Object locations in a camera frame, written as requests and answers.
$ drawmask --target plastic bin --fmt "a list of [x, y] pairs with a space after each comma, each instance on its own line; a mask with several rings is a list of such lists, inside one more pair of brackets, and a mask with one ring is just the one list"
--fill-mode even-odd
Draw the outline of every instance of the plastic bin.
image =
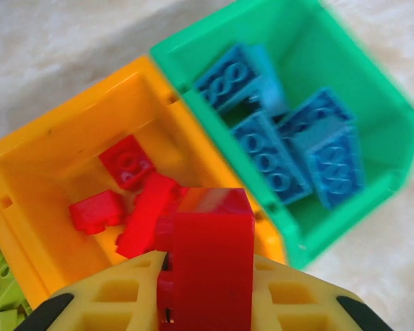
[[[263, 44], [292, 108], [324, 86], [358, 117], [367, 187], [328, 211], [313, 194], [288, 206], [270, 191], [194, 82], [237, 42]], [[300, 268], [401, 188], [414, 159], [414, 107], [318, 0], [239, 0], [151, 50], [281, 232]]]
[[[242, 187], [153, 63], [142, 57], [0, 140], [0, 248], [30, 305], [124, 261], [122, 226], [86, 236], [68, 206], [107, 189], [122, 193], [98, 155], [134, 134], [158, 171], [183, 185]], [[284, 261], [278, 231], [250, 197], [255, 251]]]

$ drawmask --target white carpet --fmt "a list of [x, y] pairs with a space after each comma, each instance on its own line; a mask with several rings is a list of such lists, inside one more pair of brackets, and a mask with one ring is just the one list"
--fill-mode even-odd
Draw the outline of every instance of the white carpet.
[[[0, 137], [228, 2], [0, 0]], [[328, 3], [414, 99], [414, 0]], [[414, 177], [308, 271], [414, 331]]]

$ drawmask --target blue lego brick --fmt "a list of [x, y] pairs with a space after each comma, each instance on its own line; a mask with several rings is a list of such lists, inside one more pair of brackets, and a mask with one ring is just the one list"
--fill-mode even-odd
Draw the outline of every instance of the blue lego brick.
[[354, 126], [335, 115], [289, 139], [313, 180], [322, 204], [332, 209], [365, 186], [365, 173]]
[[354, 114], [343, 105], [330, 88], [322, 88], [281, 121], [277, 128], [283, 137], [292, 137], [309, 128], [314, 122], [330, 115], [346, 122], [355, 120]]
[[283, 203], [292, 203], [312, 192], [265, 112], [255, 112], [232, 129], [241, 147], [265, 176]]
[[284, 89], [263, 45], [233, 46], [195, 87], [220, 113], [241, 102], [254, 111], [264, 110], [272, 117], [287, 111]]
[[260, 80], [245, 47], [237, 44], [195, 82], [195, 87], [214, 109], [223, 112], [253, 94]]

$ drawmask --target green storage bin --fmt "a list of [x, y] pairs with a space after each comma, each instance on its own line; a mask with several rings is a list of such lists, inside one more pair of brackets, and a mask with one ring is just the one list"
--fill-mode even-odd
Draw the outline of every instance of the green storage bin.
[[[317, 195], [284, 206], [193, 83], [233, 44], [266, 46], [291, 108], [329, 86], [358, 117], [367, 187], [330, 211]], [[401, 188], [414, 160], [414, 107], [317, 0], [239, 0], [151, 50], [170, 82], [304, 267]]]

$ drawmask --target red toy piece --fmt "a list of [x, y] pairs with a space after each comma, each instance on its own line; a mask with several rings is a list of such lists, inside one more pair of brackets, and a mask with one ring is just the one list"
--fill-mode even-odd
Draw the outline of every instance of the red toy piece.
[[69, 206], [74, 227], [86, 234], [104, 231], [119, 225], [126, 213], [121, 195], [108, 190]]
[[254, 215], [243, 189], [190, 188], [158, 219], [160, 331], [250, 331]]
[[126, 229], [117, 239], [117, 252], [131, 259], [153, 250], [158, 217], [167, 213], [184, 192], [175, 180], [158, 172], [150, 174], [143, 192], [135, 199], [135, 209], [127, 218]]
[[155, 171], [154, 165], [132, 135], [101, 153], [99, 159], [124, 190], [134, 188]]

